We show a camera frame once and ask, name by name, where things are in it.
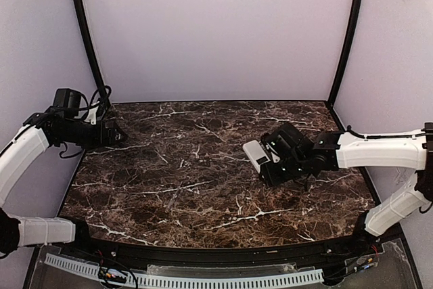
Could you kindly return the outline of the white remote control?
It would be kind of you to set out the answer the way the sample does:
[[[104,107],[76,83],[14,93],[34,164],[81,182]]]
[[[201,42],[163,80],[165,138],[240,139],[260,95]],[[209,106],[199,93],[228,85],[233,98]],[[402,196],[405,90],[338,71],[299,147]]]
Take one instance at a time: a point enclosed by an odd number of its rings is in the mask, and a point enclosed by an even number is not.
[[[258,173],[262,165],[269,162],[273,163],[270,153],[268,153],[257,140],[245,143],[242,148]]]

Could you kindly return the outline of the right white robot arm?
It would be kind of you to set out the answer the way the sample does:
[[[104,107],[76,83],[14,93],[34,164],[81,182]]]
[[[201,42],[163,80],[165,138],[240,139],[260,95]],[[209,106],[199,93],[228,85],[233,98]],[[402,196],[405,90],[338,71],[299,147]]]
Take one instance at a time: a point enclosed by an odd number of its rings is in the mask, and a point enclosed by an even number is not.
[[[268,186],[289,180],[318,177],[322,171],[359,166],[395,166],[414,173],[389,198],[364,212],[357,233],[380,237],[388,228],[424,205],[432,205],[432,124],[405,133],[362,135],[322,132],[312,141],[286,123],[260,141],[244,145],[250,162]]]

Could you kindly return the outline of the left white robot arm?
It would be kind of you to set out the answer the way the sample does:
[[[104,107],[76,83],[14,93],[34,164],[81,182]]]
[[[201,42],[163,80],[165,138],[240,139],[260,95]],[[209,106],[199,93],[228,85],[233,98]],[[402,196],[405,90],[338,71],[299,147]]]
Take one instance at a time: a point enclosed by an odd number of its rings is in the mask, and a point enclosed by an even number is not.
[[[128,139],[115,120],[75,120],[36,113],[1,151],[1,206],[28,167],[52,146],[73,143],[83,150],[110,147]],[[88,246],[89,226],[75,218],[19,217],[1,209],[1,258],[21,247],[69,244]]]

